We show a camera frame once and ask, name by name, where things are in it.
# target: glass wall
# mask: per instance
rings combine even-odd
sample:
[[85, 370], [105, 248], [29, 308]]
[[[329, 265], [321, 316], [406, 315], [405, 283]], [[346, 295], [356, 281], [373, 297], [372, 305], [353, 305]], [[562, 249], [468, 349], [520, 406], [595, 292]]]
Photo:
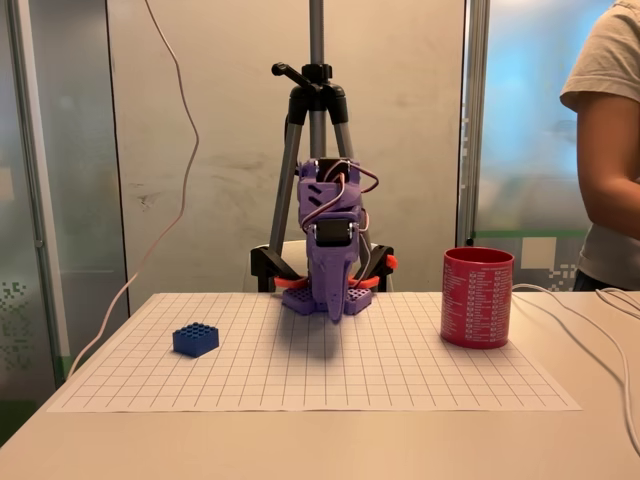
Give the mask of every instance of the glass wall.
[[576, 173], [576, 118], [559, 94], [611, 0], [493, 0], [475, 244], [517, 255], [516, 280], [573, 285], [589, 221]]
[[[126, 282], [107, 11], [104, 0], [29, 0], [29, 10], [67, 368]], [[104, 338], [127, 318], [124, 296]]]
[[0, 0], [0, 446], [55, 388], [6, 6]]

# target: sleeve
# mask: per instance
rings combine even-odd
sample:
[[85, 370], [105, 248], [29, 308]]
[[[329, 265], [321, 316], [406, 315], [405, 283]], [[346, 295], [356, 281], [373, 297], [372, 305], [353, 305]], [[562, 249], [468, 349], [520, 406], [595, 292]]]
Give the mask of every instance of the sleeve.
[[610, 93], [640, 103], [640, 23], [632, 7], [616, 4], [596, 22], [560, 101], [576, 110], [581, 92]]

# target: grid paper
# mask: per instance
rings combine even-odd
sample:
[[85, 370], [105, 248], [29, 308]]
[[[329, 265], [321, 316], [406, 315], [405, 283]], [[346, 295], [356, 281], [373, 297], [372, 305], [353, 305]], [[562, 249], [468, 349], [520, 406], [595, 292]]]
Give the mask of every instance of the grid paper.
[[[48, 411], [580, 410], [512, 343], [443, 342], [441, 298], [377, 294], [333, 324], [270, 294], [158, 294]], [[193, 322], [220, 331], [197, 359], [172, 350]]]

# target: person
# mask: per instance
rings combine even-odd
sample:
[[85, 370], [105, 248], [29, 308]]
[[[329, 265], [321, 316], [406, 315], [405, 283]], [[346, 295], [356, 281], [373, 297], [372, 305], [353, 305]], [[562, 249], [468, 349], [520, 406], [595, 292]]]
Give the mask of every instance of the person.
[[593, 223], [574, 291], [640, 290], [640, 0], [600, 17], [560, 99], [578, 114], [578, 179]]

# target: white wall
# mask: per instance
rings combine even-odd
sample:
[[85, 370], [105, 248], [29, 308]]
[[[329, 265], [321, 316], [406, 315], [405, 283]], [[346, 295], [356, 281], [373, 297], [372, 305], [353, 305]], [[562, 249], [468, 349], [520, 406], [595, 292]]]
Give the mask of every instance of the white wall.
[[[270, 67], [309, 60], [305, 1], [151, 4], [202, 144], [186, 216], [131, 289], [132, 309], [154, 292], [242, 289], [250, 248], [268, 242], [293, 86]], [[178, 211], [193, 136], [144, 2], [109, 0], [109, 15], [131, 274]], [[463, 0], [326, 2], [326, 61], [347, 92], [356, 156], [381, 177], [365, 201], [372, 240], [396, 248], [396, 290], [439, 289], [455, 241], [463, 23]], [[294, 215], [287, 238], [301, 238]]]

